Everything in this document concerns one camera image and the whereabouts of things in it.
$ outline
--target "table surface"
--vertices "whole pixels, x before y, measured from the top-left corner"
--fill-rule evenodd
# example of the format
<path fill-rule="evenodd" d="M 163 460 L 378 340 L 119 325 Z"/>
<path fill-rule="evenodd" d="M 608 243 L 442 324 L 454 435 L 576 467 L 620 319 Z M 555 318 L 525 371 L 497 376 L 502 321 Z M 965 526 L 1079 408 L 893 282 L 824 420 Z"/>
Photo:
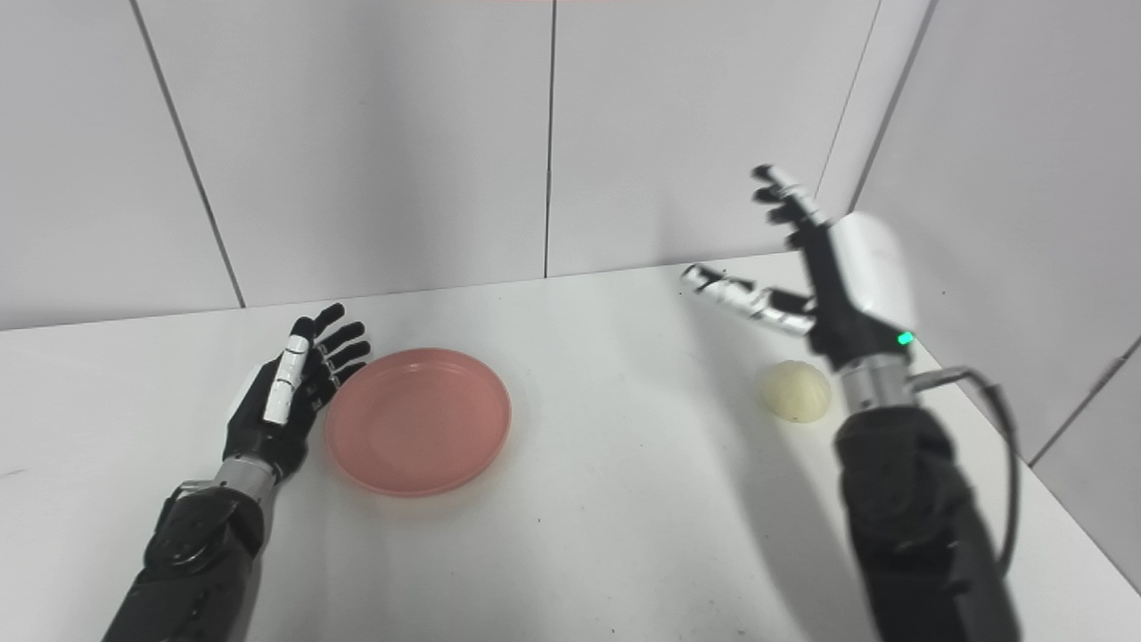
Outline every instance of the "table surface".
<path fill-rule="evenodd" d="M 806 289 L 794 254 L 721 266 Z M 347 300 L 375 356 L 439 347 L 489 365 L 511 433 L 467 486 L 400 499 L 343 481 L 318 420 L 275 504 L 246 640 L 873 641 L 831 449 L 842 404 L 795 425 L 756 403 L 767 366 L 824 364 L 683 294 L 679 271 Z M 0 637 L 102 635 L 162 501 L 217 470 L 250 368 L 321 307 L 0 333 Z M 1001 438 L 957 389 L 923 401 L 1001 533 Z M 1010 584 L 1025 640 L 1135 640 L 1141 598 L 1023 474 Z"/>

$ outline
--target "robotic hand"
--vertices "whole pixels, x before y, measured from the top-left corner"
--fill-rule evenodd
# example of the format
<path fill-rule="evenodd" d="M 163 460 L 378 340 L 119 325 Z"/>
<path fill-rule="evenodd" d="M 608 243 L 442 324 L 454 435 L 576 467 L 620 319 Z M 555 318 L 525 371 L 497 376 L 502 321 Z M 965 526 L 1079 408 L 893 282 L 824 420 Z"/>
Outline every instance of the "robotic hand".
<path fill-rule="evenodd" d="M 693 265 L 682 281 L 702 295 L 782 332 L 806 336 L 840 375 L 850 416 L 835 438 L 852 548 L 885 642 L 1015 642 L 1002 575 L 1017 525 L 1013 425 L 1002 393 L 969 368 L 912 375 L 911 303 L 891 230 L 861 212 L 832 222 L 808 192 L 772 165 L 753 176 L 769 220 L 791 224 L 812 283 L 807 296 Z M 970 379 L 1010 442 L 1011 503 L 995 559 L 952 442 L 916 393 Z"/>
<path fill-rule="evenodd" d="M 317 412 L 370 352 L 355 341 L 361 323 L 316 342 L 343 315 L 334 303 L 298 318 L 285 351 L 258 371 L 227 425 L 221 469 L 167 499 L 104 642 L 227 640 L 265 544 L 272 491 L 301 466 Z"/>

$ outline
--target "robot finger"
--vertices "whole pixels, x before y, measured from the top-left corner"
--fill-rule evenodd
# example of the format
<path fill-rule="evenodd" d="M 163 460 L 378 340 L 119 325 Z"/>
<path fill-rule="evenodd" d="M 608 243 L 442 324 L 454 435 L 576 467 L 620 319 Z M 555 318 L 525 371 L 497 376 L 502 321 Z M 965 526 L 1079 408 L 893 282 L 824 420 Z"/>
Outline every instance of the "robot finger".
<path fill-rule="evenodd" d="M 357 342 L 355 344 L 349 344 L 347 348 L 340 350 L 335 355 L 332 355 L 326 360 L 330 371 L 337 372 L 343 368 L 348 363 L 361 359 L 362 357 L 367 357 L 372 352 L 372 347 L 369 342 Z"/>
<path fill-rule="evenodd" d="M 359 320 L 354 320 L 353 324 L 338 328 L 335 333 L 321 341 L 317 344 L 317 351 L 327 358 L 330 355 L 337 352 L 337 349 L 362 336 L 364 336 L 364 324 L 359 323 Z"/>
<path fill-rule="evenodd" d="M 329 330 L 329 327 L 342 316 L 345 316 L 345 306 L 339 302 L 334 302 L 333 304 L 322 309 L 321 314 L 313 319 L 315 330 L 313 336 L 319 338 L 322 333 Z"/>

